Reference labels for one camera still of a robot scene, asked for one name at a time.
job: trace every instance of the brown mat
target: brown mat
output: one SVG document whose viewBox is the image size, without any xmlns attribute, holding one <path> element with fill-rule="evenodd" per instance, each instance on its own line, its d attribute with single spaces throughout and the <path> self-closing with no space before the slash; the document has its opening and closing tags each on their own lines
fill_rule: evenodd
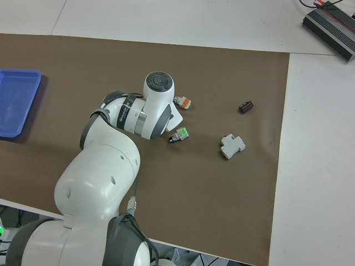
<svg viewBox="0 0 355 266">
<path fill-rule="evenodd" d="M 0 34 L 0 68 L 42 71 L 23 133 L 0 141 L 0 198 L 58 212 L 55 183 L 80 152 L 90 113 L 105 94 L 141 93 L 161 70 L 177 95 L 190 137 L 148 141 L 127 133 L 141 156 L 137 219 L 151 238 L 255 265 L 267 265 L 288 53 Z M 255 107 L 245 115 L 246 100 Z M 220 141 L 246 150 L 224 158 Z M 126 199 L 121 205 L 126 208 Z"/>
</svg>

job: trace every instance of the small black component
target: small black component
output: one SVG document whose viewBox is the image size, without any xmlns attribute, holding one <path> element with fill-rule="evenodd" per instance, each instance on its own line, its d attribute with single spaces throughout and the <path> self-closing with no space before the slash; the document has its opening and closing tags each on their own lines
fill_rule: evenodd
<svg viewBox="0 0 355 266">
<path fill-rule="evenodd" d="M 239 106 L 239 110 L 241 111 L 242 114 L 245 114 L 246 112 L 251 110 L 253 107 L 254 107 L 254 104 L 251 101 L 246 101 L 241 106 Z"/>
</svg>

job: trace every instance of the white table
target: white table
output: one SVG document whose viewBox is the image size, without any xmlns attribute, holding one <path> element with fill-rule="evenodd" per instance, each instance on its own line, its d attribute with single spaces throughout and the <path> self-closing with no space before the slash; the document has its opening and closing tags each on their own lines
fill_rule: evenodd
<svg viewBox="0 0 355 266">
<path fill-rule="evenodd" d="M 354 0 L 337 6 L 355 11 Z M 269 265 L 347 266 L 355 261 L 355 63 L 302 28 L 310 11 L 297 0 L 2 0 L 0 32 L 291 53 Z"/>
</svg>

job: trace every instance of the white robotic arm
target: white robotic arm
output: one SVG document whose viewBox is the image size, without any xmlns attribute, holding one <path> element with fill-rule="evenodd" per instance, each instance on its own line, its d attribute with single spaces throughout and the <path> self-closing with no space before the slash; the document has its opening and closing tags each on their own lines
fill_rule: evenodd
<svg viewBox="0 0 355 266">
<path fill-rule="evenodd" d="M 7 266 L 150 264 L 150 241 L 132 215 L 118 216 L 139 170 L 139 151 L 113 126 L 154 139 L 182 121 L 173 98 L 174 82 L 162 72 L 147 76 L 143 97 L 121 91 L 105 97 L 83 131 L 83 151 L 55 186 L 55 203 L 64 219 L 21 229 L 9 247 Z"/>
</svg>

